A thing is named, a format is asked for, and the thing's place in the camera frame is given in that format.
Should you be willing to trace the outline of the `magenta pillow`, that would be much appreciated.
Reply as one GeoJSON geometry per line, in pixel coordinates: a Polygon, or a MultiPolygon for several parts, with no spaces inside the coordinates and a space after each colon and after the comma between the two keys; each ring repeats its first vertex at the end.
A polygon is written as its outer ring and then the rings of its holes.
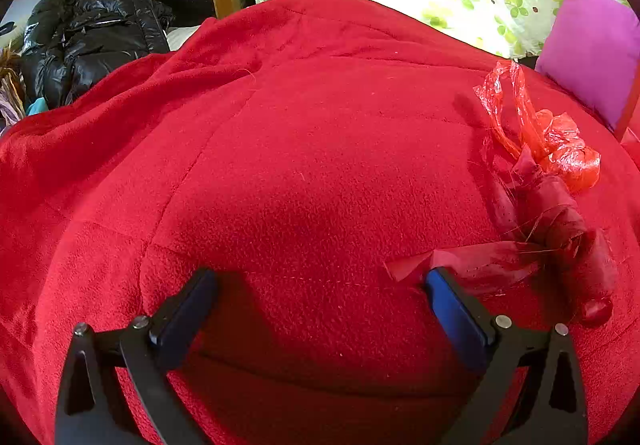
{"type": "Polygon", "coordinates": [[[616,130],[639,64],[639,20],[615,0],[563,0],[535,70],[616,130]]]}

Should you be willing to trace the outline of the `striped brown scarf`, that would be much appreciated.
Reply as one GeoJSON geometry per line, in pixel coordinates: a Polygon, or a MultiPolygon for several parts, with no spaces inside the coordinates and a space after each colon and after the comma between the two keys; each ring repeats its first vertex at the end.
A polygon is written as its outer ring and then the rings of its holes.
{"type": "Polygon", "coordinates": [[[1,118],[10,127],[26,116],[25,89],[21,74],[21,57],[9,47],[1,49],[1,118]]]}

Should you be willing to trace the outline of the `red plastic bag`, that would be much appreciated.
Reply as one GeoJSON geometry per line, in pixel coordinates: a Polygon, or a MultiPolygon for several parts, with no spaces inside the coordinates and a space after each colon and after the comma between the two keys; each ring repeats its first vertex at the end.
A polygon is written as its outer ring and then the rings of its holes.
{"type": "Polygon", "coordinates": [[[480,105],[488,114],[490,131],[495,140],[518,159],[528,149],[542,171],[562,178],[571,192],[589,189],[598,183],[601,171],[600,152],[588,146],[571,116],[555,116],[548,109],[537,110],[530,99],[525,72],[515,61],[499,61],[485,76],[482,84],[473,88],[480,105]],[[502,78],[507,76],[512,94],[520,140],[513,142],[502,126],[504,90],[502,78]]]}

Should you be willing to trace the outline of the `black puffer jacket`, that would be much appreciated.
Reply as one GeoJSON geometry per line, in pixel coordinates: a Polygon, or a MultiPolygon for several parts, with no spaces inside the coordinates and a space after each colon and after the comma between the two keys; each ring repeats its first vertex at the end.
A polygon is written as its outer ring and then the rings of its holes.
{"type": "Polygon", "coordinates": [[[164,54],[175,16],[155,0],[41,0],[26,22],[21,70],[30,102],[73,104],[130,61],[164,54]]]}

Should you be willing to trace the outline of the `red paper gift bag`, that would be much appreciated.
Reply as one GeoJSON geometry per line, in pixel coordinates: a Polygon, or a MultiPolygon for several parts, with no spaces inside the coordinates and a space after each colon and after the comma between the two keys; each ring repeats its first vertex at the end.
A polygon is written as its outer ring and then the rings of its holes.
{"type": "Polygon", "coordinates": [[[636,70],[620,121],[614,128],[615,139],[627,151],[635,165],[639,165],[639,84],[639,70],[636,70]]]}

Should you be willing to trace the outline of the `red fleece blanket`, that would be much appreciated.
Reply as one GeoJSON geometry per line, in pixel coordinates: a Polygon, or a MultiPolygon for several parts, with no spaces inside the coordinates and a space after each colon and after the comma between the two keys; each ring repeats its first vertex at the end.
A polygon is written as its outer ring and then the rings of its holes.
{"type": "Polygon", "coordinates": [[[170,379],[218,444],[434,444],[477,383],[385,265],[504,236],[496,58],[366,0],[274,0],[1,141],[1,439],[54,440],[74,326],[219,301],[170,379]]]}

